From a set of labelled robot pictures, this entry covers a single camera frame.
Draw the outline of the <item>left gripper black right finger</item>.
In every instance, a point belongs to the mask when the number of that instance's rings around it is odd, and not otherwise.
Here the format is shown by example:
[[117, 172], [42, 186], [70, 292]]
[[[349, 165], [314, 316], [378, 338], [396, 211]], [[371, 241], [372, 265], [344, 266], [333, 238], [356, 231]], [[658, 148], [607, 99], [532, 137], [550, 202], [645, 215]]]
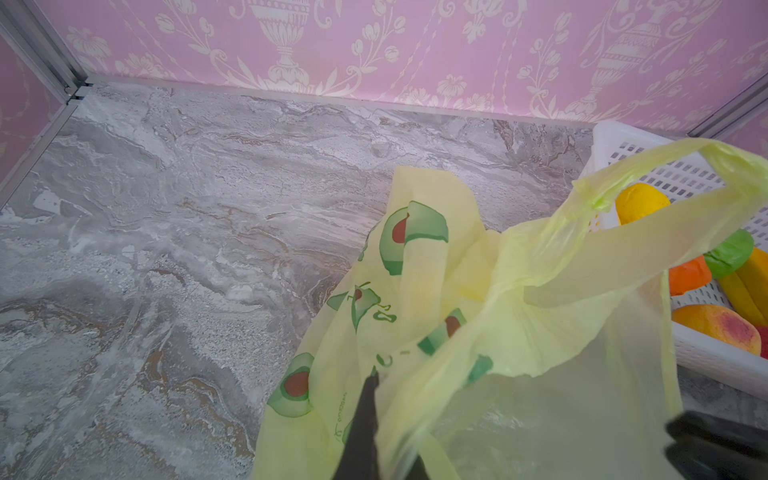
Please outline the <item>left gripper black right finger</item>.
[[685, 411], [665, 427], [670, 464], [685, 479], [767, 480], [767, 431]]

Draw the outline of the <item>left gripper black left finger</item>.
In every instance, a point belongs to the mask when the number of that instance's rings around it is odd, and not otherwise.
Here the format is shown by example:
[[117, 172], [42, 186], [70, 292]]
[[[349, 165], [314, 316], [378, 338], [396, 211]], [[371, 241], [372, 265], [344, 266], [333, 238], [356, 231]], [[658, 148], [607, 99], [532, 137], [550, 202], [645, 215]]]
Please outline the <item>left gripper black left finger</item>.
[[382, 479], [375, 444], [375, 434], [378, 430], [375, 390], [378, 386], [379, 374], [374, 371], [363, 384], [349, 436], [333, 476], [334, 480]]

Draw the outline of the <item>peach fruit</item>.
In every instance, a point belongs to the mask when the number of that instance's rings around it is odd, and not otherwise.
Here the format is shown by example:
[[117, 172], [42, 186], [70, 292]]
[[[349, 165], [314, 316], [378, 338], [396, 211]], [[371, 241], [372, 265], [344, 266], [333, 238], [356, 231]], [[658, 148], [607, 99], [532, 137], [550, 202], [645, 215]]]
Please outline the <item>peach fruit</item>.
[[672, 320], [706, 336], [760, 356], [757, 328], [735, 311], [719, 305], [687, 305], [672, 312]]

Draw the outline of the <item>red lychee fruit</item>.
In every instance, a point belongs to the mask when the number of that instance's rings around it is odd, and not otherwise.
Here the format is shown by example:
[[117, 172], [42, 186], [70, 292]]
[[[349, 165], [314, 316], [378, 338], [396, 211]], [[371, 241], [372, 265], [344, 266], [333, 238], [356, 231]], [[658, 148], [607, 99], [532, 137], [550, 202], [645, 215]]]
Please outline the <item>red lychee fruit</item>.
[[756, 326], [756, 330], [758, 331], [761, 340], [760, 357], [768, 359], [768, 327]]

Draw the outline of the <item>yellow-green plastic bag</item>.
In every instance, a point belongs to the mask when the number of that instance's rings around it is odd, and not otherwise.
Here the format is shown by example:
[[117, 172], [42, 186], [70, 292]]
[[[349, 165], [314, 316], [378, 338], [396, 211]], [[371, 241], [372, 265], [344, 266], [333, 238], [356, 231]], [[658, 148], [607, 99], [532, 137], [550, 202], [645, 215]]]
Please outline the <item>yellow-green plastic bag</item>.
[[[616, 199], [700, 154], [724, 186], [621, 225]], [[686, 139], [574, 182], [547, 218], [487, 229], [455, 175], [398, 168], [387, 211], [270, 396], [256, 479], [330, 479], [376, 371], [382, 479], [675, 479], [682, 409], [668, 271], [767, 201], [764, 159]]]

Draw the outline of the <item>green fruit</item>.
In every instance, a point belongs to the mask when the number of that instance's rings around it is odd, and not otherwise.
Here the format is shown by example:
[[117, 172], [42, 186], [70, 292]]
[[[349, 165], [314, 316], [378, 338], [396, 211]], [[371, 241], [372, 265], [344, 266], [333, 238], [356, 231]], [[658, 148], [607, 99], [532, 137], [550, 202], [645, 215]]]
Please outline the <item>green fruit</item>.
[[742, 267], [752, 254], [755, 243], [752, 235], [744, 229], [731, 234], [713, 250], [703, 255], [712, 278], [718, 280]]

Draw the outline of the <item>yellow lemon fruit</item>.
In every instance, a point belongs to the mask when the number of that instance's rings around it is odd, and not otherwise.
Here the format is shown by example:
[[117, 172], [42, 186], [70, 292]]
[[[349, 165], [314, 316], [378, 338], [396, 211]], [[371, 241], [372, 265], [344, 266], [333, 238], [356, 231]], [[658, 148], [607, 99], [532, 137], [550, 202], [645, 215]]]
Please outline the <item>yellow lemon fruit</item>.
[[638, 183], [624, 189], [616, 199], [619, 223], [627, 225], [671, 205], [664, 193], [655, 187]]

